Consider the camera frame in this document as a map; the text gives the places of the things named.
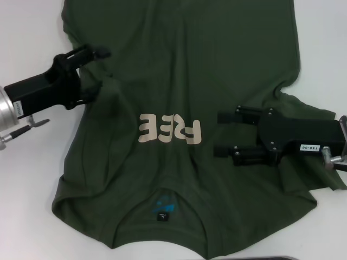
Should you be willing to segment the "dark green t-shirt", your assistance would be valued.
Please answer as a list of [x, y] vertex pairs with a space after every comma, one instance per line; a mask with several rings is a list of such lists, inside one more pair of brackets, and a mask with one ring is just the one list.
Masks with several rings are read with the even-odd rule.
[[217, 123], [238, 105], [335, 118], [282, 92], [300, 72], [293, 0], [65, 0], [61, 18], [73, 47], [111, 51], [80, 70], [101, 90], [52, 204], [67, 225], [111, 249], [165, 241], [211, 259], [303, 218], [312, 190], [347, 190], [320, 157], [237, 167], [214, 156], [255, 144], [255, 126]]

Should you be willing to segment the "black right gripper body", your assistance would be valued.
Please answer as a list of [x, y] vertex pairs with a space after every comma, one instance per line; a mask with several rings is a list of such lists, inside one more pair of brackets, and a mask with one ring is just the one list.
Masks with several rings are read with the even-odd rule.
[[274, 147], [274, 165], [286, 155], [322, 156], [329, 146], [333, 157], [347, 155], [347, 116], [339, 120], [295, 119], [269, 109], [257, 125], [257, 139]]

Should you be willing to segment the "dark flat panel edge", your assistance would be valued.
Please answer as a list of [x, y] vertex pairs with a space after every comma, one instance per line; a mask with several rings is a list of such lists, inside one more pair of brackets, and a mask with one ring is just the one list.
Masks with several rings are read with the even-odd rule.
[[293, 257], [288, 256], [271, 256], [271, 257], [253, 257], [253, 258], [245, 258], [244, 260], [298, 260]]

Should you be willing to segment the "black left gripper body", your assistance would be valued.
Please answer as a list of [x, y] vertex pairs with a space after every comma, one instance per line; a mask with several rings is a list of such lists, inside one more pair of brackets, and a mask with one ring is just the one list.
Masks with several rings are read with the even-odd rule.
[[55, 105], [67, 110], [81, 100], [81, 81], [77, 69], [82, 66], [76, 56], [60, 54], [44, 73], [4, 87], [19, 119]]

